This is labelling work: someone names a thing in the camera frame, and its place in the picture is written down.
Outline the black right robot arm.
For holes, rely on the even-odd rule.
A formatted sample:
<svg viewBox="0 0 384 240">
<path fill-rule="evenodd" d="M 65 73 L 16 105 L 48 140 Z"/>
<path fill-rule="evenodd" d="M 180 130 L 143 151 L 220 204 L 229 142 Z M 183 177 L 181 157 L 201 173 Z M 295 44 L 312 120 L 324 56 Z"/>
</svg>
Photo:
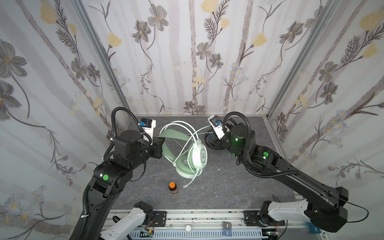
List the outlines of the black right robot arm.
<svg viewBox="0 0 384 240">
<path fill-rule="evenodd" d="M 349 191 L 315 180 L 277 152 L 256 144 L 256 133 L 244 114 L 230 112 L 223 119 L 212 115 L 208 121 L 216 136 L 214 144 L 229 151 L 238 166 L 244 166 L 254 177 L 276 180 L 303 197 L 298 202 L 264 201 L 255 217 L 257 226 L 265 228 L 281 221 L 300 221 L 336 233 L 351 223 L 345 208 L 349 203 Z"/>
</svg>

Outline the mint green wired headphones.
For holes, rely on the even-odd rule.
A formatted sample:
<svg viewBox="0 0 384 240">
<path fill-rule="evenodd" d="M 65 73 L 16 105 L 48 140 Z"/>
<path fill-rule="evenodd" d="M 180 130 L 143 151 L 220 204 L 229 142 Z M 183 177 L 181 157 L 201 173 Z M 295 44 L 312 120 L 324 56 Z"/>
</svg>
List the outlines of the mint green wired headphones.
<svg viewBox="0 0 384 240">
<path fill-rule="evenodd" d="M 177 173 L 190 182 L 183 186 L 189 187 L 193 181 L 203 173 L 208 163 L 207 147 L 200 138 L 201 131 L 208 126 L 196 130 L 192 125 L 184 121 L 173 121 L 162 127 L 159 137 L 184 141 L 181 151 L 174 155 L 166 143 L 163 144 L 163 154 L 172 163 Z"/>
</svg>

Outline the black wired headphones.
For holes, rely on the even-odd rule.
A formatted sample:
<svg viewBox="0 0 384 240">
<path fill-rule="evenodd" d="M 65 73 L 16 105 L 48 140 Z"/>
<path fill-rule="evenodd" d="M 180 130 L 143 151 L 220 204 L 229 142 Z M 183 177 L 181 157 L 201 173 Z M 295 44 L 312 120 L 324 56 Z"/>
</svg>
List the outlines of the black wired headphones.
<svg viewBox="0 0 384 240">
<path fill-rule="evenodd" d="M 204 136 L 205 144 L 212 150 L 224 150 L 225 146 L 220 142 L 214 132 L 208 132 Z"/>
</svg>

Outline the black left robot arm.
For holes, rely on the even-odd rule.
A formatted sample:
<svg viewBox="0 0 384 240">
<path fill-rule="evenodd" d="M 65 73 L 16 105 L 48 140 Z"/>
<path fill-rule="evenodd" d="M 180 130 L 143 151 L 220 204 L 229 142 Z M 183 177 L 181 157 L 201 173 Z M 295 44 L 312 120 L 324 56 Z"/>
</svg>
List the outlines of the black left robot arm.
<svg viewBox="0 0 384 240">
<path fill-rule="evenodd" d="M 129 114 L 138 130 L 127 130 L 118 135 L 118 111 Z M 163 137 L 151 137 L 127 108 L 116 107 L 111 113 L 111 124 L 113 137 L 110 146 L 84 190 L 83 211 L 70 237 L 72 240 L 123 240 L 135 228 L 153 222 L 153 207 L 140 201 L 112 227 L 103 228 L 113 204 L 131 181 L 134 170 L 145 165 L 150 158 L 161 159 L 165 142 Z"/>
</svg>

